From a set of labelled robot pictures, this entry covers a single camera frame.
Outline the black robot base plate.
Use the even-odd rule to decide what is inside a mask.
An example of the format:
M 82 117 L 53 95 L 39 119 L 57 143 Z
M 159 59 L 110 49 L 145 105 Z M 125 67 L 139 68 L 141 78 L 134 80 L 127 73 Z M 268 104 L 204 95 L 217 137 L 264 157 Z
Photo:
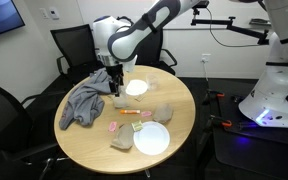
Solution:
M 288 180 L 288 144 L 213 129 L 215 157 L 223 165 Z

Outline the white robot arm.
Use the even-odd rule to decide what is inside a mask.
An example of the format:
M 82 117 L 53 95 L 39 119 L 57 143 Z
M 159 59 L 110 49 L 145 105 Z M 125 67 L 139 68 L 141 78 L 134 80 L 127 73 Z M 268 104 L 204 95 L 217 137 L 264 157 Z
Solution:
M 288 128 L 288 0 L 210 0 L 201 19 L 191 25 L 193 7 L 202 0 L 99 0 L 90 20 L 100 60 L 106 66 L 137 60 L 140 47 L 162 30 L 164 44 L 178 56 L 181 75 L 200 75 L 194 68 L 211 58 L 211 75 L 257 76 L 259 80 L 238 104 L 240 112 L 262 127 Z M 216 19 L 230 15 L 270 22 L 267 43 L 231 35 Z

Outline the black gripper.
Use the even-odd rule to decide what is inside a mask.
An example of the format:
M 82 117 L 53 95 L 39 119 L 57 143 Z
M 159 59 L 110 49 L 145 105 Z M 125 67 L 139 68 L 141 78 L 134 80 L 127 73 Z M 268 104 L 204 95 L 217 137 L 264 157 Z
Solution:
M 115 66 L 107 66 L 107 73 L 111 76 L 112 81 L 109 81 L 109 87 L 111 93 L 116 94 L 116 97 L 120 97 L 121 94 L 121 86 L 123 85 L 123 65 L 118 64 Z

